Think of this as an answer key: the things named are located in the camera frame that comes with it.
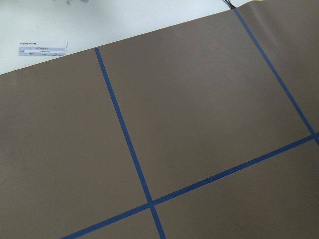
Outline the brown paper table mat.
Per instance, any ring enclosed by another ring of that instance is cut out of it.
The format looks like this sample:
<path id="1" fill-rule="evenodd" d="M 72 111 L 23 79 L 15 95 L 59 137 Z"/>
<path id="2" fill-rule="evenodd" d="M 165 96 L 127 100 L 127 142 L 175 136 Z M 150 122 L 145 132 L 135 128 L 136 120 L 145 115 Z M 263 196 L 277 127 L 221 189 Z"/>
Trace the brown paper table mat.
<path id="1" fill-rule="evenodd" d="M 0 236 L 318 238 L 318 1 L 2 74 Z"/>

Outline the white printed paper label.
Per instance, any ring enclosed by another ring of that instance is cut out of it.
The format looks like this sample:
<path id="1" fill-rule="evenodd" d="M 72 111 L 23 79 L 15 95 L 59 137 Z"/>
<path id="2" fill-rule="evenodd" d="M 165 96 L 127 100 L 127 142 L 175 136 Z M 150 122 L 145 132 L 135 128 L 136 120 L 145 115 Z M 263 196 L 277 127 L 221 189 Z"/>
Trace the white printed paper label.
<path id="1" fill-rule="evenodd" d="M 25 41 L 19 44 L 19 56 L 65 56 L 67 41 Z"/>

